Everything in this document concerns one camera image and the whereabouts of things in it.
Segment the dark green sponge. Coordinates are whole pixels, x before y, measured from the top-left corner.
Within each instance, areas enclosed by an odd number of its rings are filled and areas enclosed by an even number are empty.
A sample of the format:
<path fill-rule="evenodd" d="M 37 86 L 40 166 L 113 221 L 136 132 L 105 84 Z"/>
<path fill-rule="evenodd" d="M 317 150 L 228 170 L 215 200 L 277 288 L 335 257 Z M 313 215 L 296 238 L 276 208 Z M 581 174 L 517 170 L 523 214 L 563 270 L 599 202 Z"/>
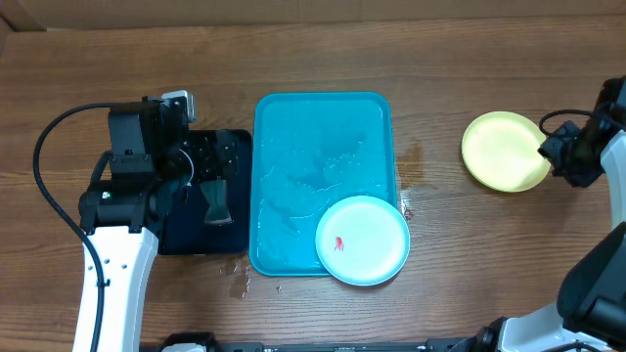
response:
<path fill-rule="evenodd" d="M 227 182 L 222 179 L 205 181 L 200 188 L 208 204 L 204 223 L 216 226 L 230 224 L 232 217 L 227 203 Z"/>

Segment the light blue plate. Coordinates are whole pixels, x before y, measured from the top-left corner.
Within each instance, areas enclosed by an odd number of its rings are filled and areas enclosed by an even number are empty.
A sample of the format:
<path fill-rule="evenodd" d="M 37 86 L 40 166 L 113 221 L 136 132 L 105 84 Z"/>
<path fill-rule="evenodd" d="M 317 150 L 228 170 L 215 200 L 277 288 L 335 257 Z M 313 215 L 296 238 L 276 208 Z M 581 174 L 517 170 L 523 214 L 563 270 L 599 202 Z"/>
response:
<path fill-rule="evenodd" d="M 408 224 L 395 206 L 370 197 L 345 198 L 322 216 L 315 247 L 323 267 L 352 286 L 377 286 L 395 277 L 410 253 Z"/>

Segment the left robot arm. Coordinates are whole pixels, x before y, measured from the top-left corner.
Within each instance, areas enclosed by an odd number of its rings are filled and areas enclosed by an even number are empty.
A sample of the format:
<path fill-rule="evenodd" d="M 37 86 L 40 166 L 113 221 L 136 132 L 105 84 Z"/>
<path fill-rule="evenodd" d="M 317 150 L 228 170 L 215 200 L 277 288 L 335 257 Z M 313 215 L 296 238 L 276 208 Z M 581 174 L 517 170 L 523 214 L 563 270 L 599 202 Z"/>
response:
<path fill-rule="evenodd" d="M 185 90 L 112 107 L 112 146 L 80 197 L 84 279 L 75 351 L 137 351 L 158 255 L 238 253 L 248 245 L 251 137 L 192 130 Z"/>

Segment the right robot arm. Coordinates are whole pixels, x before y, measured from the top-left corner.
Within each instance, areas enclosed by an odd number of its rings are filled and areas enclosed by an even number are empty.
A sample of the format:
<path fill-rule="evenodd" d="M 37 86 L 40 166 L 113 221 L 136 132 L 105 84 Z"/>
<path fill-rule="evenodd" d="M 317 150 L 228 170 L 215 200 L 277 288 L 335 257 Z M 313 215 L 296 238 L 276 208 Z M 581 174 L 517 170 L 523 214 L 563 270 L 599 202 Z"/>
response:
<path fill-rule="evenodd" d="M 555 177 L 587 188 L 601 176 L 609 189 L 611 231 L 565 276 L 555 303 L 499 318 L 453 351 L 602 351 L 625 348 L 625 80 L 603 83 L 584 127 L 567 120 L 534 153 Z"/>

